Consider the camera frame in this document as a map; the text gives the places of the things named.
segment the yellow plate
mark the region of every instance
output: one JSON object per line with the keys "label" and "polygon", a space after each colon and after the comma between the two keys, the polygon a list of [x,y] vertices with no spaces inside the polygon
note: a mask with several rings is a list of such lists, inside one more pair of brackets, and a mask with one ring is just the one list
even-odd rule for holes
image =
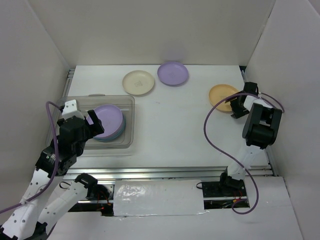
{"label": "yellow plate", "polygon": [[[225,99],[226,97],[229,97],[238,92],[239,91],[236,88],[227,84],[215,85],[213,88],[210,89],[209,100],[212,106],[214,106],[222,99]],[[230,102],[222,102],[216,109],[226,113],[232,112]]]}

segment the white wall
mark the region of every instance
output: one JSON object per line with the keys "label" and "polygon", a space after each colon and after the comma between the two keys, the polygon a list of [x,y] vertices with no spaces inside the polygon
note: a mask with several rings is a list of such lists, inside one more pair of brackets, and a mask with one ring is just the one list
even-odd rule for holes
{"label": "white wall", "polygon": [[68,71],[23,0],[0,0],[0,36],[2,209],[20,200],[32,177],[49,128],[45,103],[61,97]]}
{"label": "white wall", "polygon": [[307,0],[276,1],[246,75],[284,104],[272,151],[304,238],[320,239],[320,16]]}
{"label": "white wall", "polygon": [[320,1],[319,0],[309,0],[314,9],[320,14]]}
{"label": "white wall", "polygon": [[247,65],[275,0],[29,0],[68,63]]}

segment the plastic tray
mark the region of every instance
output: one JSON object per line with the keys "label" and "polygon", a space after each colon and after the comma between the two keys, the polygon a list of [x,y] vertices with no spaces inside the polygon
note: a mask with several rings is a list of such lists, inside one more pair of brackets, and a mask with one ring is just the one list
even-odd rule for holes
{"label": "plastic tray", "polygon": [[[135,125],[135,99],[129,95],[89,95],[89,96],[68,96],[63,97],[56,103],[58,106],[63,106],[65,102],[70,100],[77,100],[81,113],[87,117],[88,111],[95,109],[98,106],[105,104],[112,104],[117,106],[122,114],[125,116],[125,129],[123,133],[108,142],[101,142],[96,139],[90,139],[85,144],[85,150],[96,149],[126,149],[134,140],[134,125]],[[57,120],[62,118],[61,112],[57,109],[53,112],[53,120],[57,123]],[[59,126],[55,126],[56,133],[59,134]],[[46,144],[49,145],[52,140],[52,132],[49,129]]]}

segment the beige plate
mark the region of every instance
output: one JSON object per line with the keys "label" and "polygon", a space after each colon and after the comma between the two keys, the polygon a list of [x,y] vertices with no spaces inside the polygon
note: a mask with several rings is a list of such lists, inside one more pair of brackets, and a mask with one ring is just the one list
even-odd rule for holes
{"label": "beige plate", "polygon": [[[210,89],[209,100],[210,103],[214,106],[222,99],[236,94],[238,92],[239,91],[236,88],[227,84],[215,85],[213,88]],[[216,107],[216,109],[226,113],[232,112],[230,102],[222,102],[219,106]]]}
{"label": "beige plate", "polygon": [[144,95],[155,85],[155,78],[147,71],[131,71],[124,76],[122,86],[128,94]]}

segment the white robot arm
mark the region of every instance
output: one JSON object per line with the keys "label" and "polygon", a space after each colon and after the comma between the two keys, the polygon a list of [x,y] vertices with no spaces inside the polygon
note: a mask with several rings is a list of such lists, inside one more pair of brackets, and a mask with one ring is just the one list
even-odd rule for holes
{"label": "white robot arm", "polygon": [[[256,83],[246,82],[240,93],[257,96],[258,86]],[[242,132],[246,147],[241,148],[235,156],[244,168],[233,161],[222,173],[220,182],[227,187],[240,189],[244,186],[245,169],[250,169],[256,155],[275,142],[282,111],[251,95],[236,97],[230,101],[230,105],[235,119],[248,114]]]}
{"label": "white robot arm", "polygon": [[[83,200],[88,194],[92,194],[92,187],[97,185],[97,180],[90,175],[81,174],[69,190],[45,208],[54,189],[63,180],[68,169],[77,161],[77,157],[82,155],[86,141],[104,132],[101,121],[97,118],[95,112],[90,110],[88,114],[93,121],[91,125],[78,109],[76,100],[65,103],[62,111],[63,119],[58,121],[60,126],[59,136],[57,137],[59,162],[53,181],[43,191],[54,172],[56,155],[52,142],[41,152],[35,164],[33,178],[20,201],[21,206],[1,226],[0,240],[37,239],[35,237],[39,233],[44,233],[41,239],[45,239],[45,233],[48,233],[74,204]],[[39,192],[42,192],[41,195],[28,201]]]}

